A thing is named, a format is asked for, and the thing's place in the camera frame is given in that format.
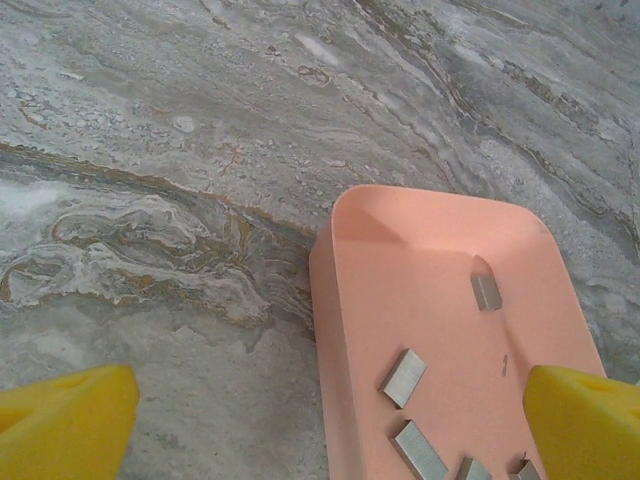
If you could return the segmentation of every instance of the stone surface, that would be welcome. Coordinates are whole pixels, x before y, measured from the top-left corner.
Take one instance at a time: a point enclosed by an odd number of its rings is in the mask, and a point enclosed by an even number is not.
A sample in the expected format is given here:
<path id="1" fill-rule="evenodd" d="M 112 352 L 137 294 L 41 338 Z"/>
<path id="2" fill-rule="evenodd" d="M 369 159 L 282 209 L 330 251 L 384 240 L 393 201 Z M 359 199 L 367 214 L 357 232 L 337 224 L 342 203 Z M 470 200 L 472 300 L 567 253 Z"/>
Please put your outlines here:
<path id="1" fill-rule="evenodd" d="M 637 2 L 0 9 L 0 388 L 133 364 L 123 479 L 326 478 L 306 255 L 360 183 L 533 210 L 640 377 Z"/>

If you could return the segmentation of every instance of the metal block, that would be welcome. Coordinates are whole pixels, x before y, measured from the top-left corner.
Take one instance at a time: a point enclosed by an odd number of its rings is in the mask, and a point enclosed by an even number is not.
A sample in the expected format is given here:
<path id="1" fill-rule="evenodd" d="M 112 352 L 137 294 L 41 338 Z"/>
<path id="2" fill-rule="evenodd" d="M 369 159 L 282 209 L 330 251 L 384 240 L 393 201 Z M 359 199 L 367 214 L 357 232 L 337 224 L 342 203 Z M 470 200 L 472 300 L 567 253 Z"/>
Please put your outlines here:
<path id="1" fill-rule="evenodd" d="M 471 275 L 471 285 L 480 310 L 499 310 L 502 308 L 502 297 L 493 275 Z"/>
<path id="2" fill-rule="evenodd" d="M 404 408 L 418 386 L 427 365 L 411 349 L 404 350 L 382 383 L 380 391 L 389 397 L 398 408 Z"/>
<path id="3" fill-rule="evenodd" d="M 518 473 L 510 473 L 509 480 L 540 480 L 540 475 L 531 460 L 525 460 Z"/>
<path id="4" fill-rule="evenodd" d="M 418 480 L 442 480 L 447 476 L 449 469 L 413 421 L 407 422 L 391 443 Z"/>
<path id="5" fill-rule="evenodd" d="M 493 477 L 475 458 L 465 457 L 458 470 L 456 480 L 491 480 Z"/>

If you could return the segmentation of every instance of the silver metal piece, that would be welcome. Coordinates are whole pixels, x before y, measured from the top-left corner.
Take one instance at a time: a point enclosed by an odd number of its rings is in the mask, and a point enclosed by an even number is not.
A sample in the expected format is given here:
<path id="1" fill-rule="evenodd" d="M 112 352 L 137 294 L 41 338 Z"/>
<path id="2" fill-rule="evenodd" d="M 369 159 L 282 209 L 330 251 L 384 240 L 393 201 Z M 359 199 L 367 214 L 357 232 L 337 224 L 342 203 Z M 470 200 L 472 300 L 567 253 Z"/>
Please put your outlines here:
<path id="1" fill-rule="evenodd" d="M 540 480 L 540 475 L 531 460 L 525 460 L 518 473 L 510 473 L 509 480 Z"/>
<path id="2" fill-rule="evenodd" d="M 471 285 L 480 310 L 499 310 L 502 308 L 502 297 L 493 275 L 471 275 Z"/>
<path id="3" fill-rule="evenodd" d="M 458 470 L 456 480 L 491 480 L 493 477 L 475 458 L 465 457 Z"/>
<path id="4" fill-rule="evenodd" d="M 389 397 L 398 408 L 404 408 L 409 403 L 409 399 L 426 369 L 426 363 L 413 350 L 407 348 L 396 360 L 389 375 L 382 383 L 380 391 Z"/>
<path id="5" fill-rule="evenodd" d="M 409 421 L 391 443 L 418 480 L 442 480 L 449 469 L 418 426 Z"/>

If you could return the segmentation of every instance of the small metal block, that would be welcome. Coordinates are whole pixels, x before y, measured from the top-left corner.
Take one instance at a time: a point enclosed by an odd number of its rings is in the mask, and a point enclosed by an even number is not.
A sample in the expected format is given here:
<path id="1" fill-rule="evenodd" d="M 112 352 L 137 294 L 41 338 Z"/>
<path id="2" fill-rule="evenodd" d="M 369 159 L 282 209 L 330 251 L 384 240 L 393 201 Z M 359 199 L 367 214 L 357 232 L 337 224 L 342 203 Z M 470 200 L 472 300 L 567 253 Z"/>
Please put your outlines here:
<path id="1" fill-rule="evenodd" d="M 510 473 L 509 480 L 540 480 L 540 475 L 531 460 L 526 460 L 518 473 Z"/>
<path id="2" fill-rule="evenodd" d="M 418 426 L 409 421 L 391 443 L 418 480 L 441 480 L 449 469 Z"/>
<path id="3" fill-rule="evenodd" d="M 493 477 L 475 458 L 465 457 L 458 470 L 456 480 L 491 480 Z"/>
<path id="4" fill-rule="evenodd" d="M 427 365 L 411 349 L 404 350 L 382 383 L 380 391 L 398 408 L 404 408 L 418 386 Z"/>
<path id="5" fill-rule="evenodd" d="M 502 297 L 493 275 L 471 275 L 471 285 L 480 310 L 499 310 L 502 308 Z"/>

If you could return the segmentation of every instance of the gray marble countertop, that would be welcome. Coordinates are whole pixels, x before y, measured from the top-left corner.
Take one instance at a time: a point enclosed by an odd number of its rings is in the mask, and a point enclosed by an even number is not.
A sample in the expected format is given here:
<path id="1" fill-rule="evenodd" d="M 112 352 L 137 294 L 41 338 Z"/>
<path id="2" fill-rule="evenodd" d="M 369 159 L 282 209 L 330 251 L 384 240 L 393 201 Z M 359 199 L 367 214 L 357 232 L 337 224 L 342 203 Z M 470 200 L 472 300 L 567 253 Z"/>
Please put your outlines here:
<path id="1" fill-rule="evenodd" d="M 0 0 L 0 388 L 130 363 L 122 479 L 326 478 L 306 262 L 361 183 L 534 211 L 637 381 L 639 51 L 630 0 Z"/>

